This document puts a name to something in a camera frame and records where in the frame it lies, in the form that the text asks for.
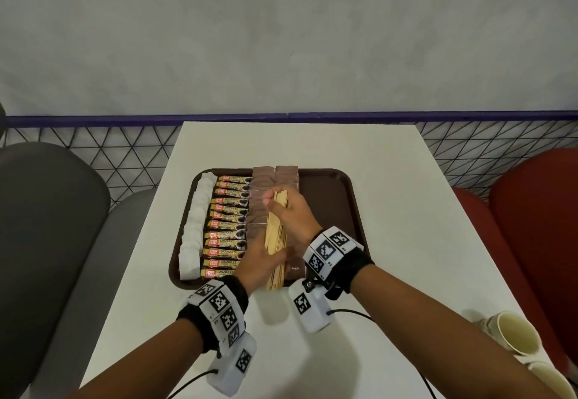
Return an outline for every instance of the white paper cup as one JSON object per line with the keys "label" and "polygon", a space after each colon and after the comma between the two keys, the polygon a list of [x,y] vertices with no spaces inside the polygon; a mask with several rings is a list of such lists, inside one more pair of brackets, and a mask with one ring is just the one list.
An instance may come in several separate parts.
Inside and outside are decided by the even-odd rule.
{"label": "white paper cup", "polygon": [[526,367],[562,399],[576,399],[576,394],[570,383],[553,366],[541,361],[534,361],[527,363]]}
{"label": "white paper cup", "polygon": [[474,324],[511,353],[530,356],[542,347],[536,328],[515,312],[504,310]]}

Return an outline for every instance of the right hand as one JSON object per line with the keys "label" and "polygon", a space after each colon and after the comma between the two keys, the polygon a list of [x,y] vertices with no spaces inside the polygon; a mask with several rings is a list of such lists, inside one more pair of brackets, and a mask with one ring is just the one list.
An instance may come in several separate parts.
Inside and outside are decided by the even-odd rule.
{"label": "right hand", "polygon": [[[281,206],[273,199],[275,192],[283,190],[287,191],[287,207]],[[322,230],[303,195],[291,186],[283,185],[269,189],[263,194],[263,204],[269,212],[279,218],[285,230],[305,246],[308,246],[313,237]]]}

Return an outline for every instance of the brown tray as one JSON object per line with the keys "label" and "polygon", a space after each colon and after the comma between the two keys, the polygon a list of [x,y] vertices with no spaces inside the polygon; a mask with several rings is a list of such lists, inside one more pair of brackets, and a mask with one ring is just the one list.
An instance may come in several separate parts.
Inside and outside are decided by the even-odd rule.
{"label": "brown tray", "polygon": [[[201,174],[213,172],[216,176],[253,175],[252,169],[207,169],[193,178],[191,190],[188,193],[187,203],[184,206],[183,219],[179,228],[179,234],[175,241],[175,248],[170,257],[169,277],[170,281],[179,288],[195,290],[203,285],[207,279],[180,280],[179,275],[179,249],[181,237],[183,236],[184,224],[187,222],[189,209],[191,208],[192,193],[197,189],[197,183]],[[307,200],[315,219],[322,227],[329,228],[337,226],[345,233],[355,238],[357,242],[364,246],[365,253],[369,255],[367,242],[359,210],[357,209],[356,196],[353,193],[353,185],[349,177],[337,169],[300,169],[299,188],[301,194]]]}

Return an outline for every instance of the wooden coffee stirrer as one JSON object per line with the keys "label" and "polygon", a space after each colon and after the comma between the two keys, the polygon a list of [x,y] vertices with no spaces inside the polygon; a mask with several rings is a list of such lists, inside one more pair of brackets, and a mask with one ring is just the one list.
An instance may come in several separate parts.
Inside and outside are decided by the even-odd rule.
{"label": "wooden coffee stirrer", "polygon": [[[287,207],[287,191],[275,192],[273,199],[281,206]],[[275,254],[279,250],[283,250],[287,244],[287,232],[281,224],[276,215],[269,212],[267,217],[267,230],[265,232],[265,248],[269,254]],[[275,268],[269,281],[267,282],[267,289],[274,290],[283,286],[285,280],[285,263]]]}

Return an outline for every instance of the white wall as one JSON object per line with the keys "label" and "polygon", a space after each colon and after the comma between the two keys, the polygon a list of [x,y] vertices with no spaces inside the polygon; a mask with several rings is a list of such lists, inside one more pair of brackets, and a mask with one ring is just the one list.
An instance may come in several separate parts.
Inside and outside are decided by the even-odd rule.
{"label": "white wall", "polygon": [[9,114],[574,109],[578,0],[0,0]]}

